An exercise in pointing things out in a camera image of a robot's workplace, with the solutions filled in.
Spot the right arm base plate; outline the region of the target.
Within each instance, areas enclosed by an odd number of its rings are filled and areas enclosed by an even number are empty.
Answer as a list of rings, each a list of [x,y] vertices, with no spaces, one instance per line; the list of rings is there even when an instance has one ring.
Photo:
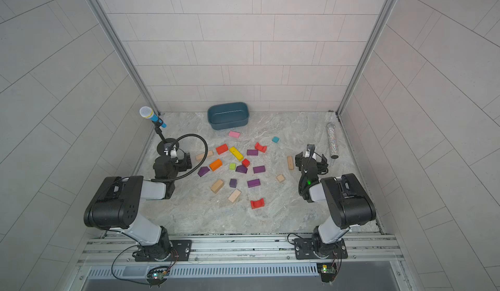
[[[295,254],[298,260],[328,260],[334,258],[346,259],[348,253],[345,241],[324,244],[320,239],[295,238]]]

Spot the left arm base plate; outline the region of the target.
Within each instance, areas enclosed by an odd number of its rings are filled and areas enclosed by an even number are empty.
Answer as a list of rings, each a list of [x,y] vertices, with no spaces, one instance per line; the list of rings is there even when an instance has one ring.
[[[143,245],[132,253],[136,262],[188,261],[191,240],[160,240],[154,245]]]

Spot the teal plastic storage bin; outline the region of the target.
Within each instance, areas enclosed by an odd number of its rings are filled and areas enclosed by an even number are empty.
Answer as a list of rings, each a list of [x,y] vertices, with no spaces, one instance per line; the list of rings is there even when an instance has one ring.
[[[249,121],[249,108],[244,102],[212,106],[207,111],[208,122],[214,130],[245,126]]]

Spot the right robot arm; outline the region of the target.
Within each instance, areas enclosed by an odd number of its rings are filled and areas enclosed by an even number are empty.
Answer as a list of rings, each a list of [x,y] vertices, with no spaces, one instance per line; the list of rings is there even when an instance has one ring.
[[[309,203],[324,201],[329,209],[329,217],[315,227],[310,238],[294,240],[296,258],[347,258],[342,238],[353,226],[365,225],[376,219],[372,200],[352,173],[321,179],[321,175],[328,173],[328,160],[323,154],[315,152],[313,144],[308,144],[304,153],[295,156],[295,163],[301,171],[299,195]]]

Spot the purple roof block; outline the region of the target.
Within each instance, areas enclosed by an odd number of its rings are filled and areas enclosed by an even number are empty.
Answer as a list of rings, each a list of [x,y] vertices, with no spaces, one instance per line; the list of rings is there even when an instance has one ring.
[[[203,177],[207,173],[210,172],[210,169],[208,167],[201,167],[200,170],[198,171],[199,177]]]

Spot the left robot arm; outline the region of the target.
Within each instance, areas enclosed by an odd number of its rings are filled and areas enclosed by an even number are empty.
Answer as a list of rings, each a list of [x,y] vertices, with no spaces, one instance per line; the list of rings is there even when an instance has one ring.
[[[137,242],[137,251],[132,253],[137,262],[187,261],[191,241],[170,240],[165,227],[139,213],[143,201],[170,199],[175,190],[173,179],[192,168],[190,154],[179,149],[173,138],[162,141],[158,153],[154,163],[156,180],[146,180],[141,175],[105,178],[84,211],[84,224],[121,233]]]

